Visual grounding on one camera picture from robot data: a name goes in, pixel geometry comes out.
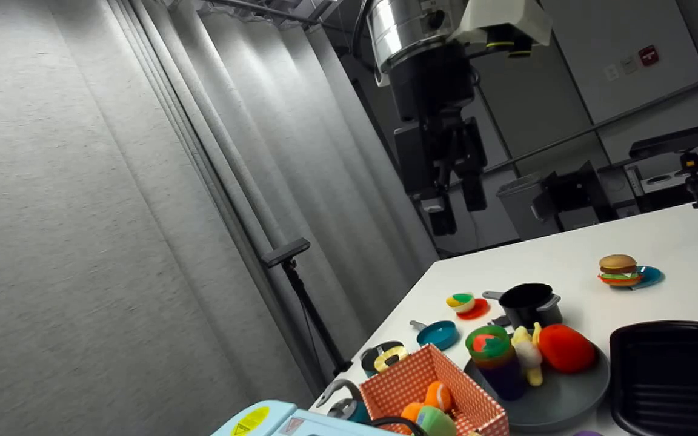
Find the white table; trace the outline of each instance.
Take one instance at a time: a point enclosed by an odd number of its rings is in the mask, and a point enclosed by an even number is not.
[[[640,265],[662,268],[667,278],[645,291],[610,291],[596,282],[596,265],[610,252],[633,255]],[[409,319],[455,319],[445,308],[451,293],[479,296],[483,291],[504,291],[526,282],[550,284],[562,296],[560,311],[564,322],[586,334],[606,354],[616,327],[646,319],[698,319],[698,208],[676,207],[435,262],[360,352],[387,340],[400,340],[415,352],[416,340]],[[491,302],[490,316],[457,322],[457,330],[468,334],[499,316],[502,308]],[[353,384],[366,380],[358,354],[341,379]],[[468,352],[461,345],[447,348],[445,357],[457,367],[468,361]],[[579,430],[622,433],[606,409],[594,413]]]

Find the plate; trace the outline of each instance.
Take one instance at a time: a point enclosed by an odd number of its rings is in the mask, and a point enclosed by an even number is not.
[[[487,390],[509,414],[510,433],[553,433],[576,427],[609,392],[610,361],[598,352],[598,361],[575,375],[544,370],[541,387],[529,387],[519,400],[499,400],[491,386],[468,361],[466,373]]]

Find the yellow toy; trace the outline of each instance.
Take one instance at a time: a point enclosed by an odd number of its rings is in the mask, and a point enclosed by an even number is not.
[[[543,331],[541,322],[535,322],[533,331],[529,331],[522,325],[519,325],[513,330],[513,337],[510,337],[519,364],[526,373],[529,386],[533,386],[533,387],[543,386],[543,368],[541,368],[543,357],[537,352],[541,331]]]

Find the orange container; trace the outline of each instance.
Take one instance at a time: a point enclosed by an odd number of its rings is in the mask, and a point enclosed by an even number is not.
[[[506,413],[453,367],[435,347],[423,347],[409,354],[393,368],[360,384],[358,390],[367,408],[370,419],[400,416],[409,402],[422,402],[427,386],[441,380],[447,386],[455,402],[455,433],[473,436],[506,436]]]

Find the black tray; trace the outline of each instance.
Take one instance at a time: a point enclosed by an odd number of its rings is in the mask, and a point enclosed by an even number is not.
[[[610,334],[610,413],[629,433],[698,433],[698,322]]]

